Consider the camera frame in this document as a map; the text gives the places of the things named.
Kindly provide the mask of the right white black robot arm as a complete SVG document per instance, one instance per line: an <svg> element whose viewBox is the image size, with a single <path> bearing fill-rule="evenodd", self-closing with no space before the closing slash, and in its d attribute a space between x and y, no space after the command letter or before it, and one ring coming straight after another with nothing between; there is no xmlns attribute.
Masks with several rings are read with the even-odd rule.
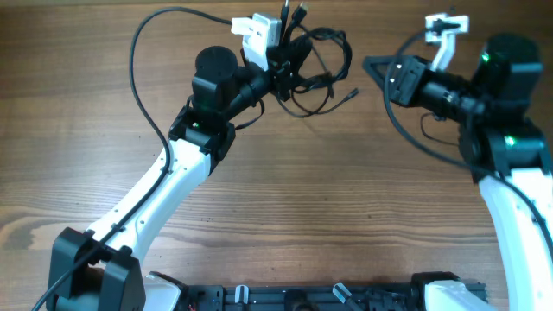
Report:
<svg viewBox="0 0 553 311"><path fill-rule="evenodd" d="M423 108L459 125L460 158L492 217L513 310L552 307L552 157L527 117L543 71L537 45L521 35L490 37L471 79L434 69L400 48L368 56L364 70L386 110Z"/></svg>

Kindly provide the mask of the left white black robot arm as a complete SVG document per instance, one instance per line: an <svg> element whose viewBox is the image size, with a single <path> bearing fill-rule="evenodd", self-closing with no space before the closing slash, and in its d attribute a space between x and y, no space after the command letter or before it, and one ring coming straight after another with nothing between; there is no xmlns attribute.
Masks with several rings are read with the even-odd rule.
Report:
<svg viewBox="0 0 553 311"><path fill-rule="evenodd" d="M54 241L48 288L36 303L49 310L178 310L189 306L185 284L142 264L181 202L226 157L233 119L264 96L287 99L301 83L305 53L268 48L240 56L221 46L195 61L192 95L162 152L137 184L83 232L65 229Z"/></svg>

